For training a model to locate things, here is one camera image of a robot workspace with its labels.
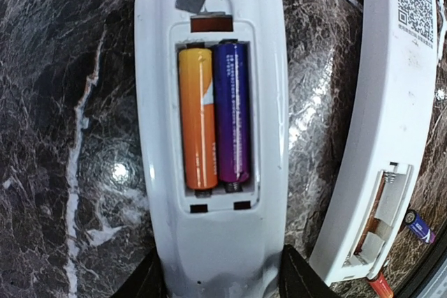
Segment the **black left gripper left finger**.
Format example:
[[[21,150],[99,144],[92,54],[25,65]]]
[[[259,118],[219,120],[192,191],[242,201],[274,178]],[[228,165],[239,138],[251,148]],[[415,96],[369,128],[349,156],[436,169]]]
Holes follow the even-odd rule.
[[[150,252],[113,298],[156,298],[164,297],[164,279],[157,252]]]

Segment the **red blue battery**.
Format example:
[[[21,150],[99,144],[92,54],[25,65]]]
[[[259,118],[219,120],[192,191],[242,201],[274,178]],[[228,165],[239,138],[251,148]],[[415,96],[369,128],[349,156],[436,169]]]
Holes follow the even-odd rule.
[[[381,271],[374,278],[368,278],[367,282],[379,298],[394,297],[394,292]]]

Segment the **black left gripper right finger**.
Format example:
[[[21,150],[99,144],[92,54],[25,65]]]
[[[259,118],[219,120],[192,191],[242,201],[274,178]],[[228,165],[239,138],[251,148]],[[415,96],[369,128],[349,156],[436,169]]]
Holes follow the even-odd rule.
[[[281,298],[339,298],[290,244],[281,253],[279,270]]]

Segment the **white button remote control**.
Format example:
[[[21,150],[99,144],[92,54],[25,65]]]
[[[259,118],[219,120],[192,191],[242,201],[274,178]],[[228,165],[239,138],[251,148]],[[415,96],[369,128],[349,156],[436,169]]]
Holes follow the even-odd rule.
[[[437,74],[436,0],[364,0],[342,164],[309,259],[327,285],[380,272],[416,185]]]

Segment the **white remote with barcode label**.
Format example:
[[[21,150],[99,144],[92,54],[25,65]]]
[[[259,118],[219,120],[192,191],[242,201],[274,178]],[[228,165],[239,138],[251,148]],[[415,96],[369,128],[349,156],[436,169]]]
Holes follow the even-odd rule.
[[[145,183],[170,297],[271,297],[278,286],[288,193],[288,74],[282,0],[135,0],[135,87]],[[241,184],[186,186],[180,51],[247,45],[251,173]]]

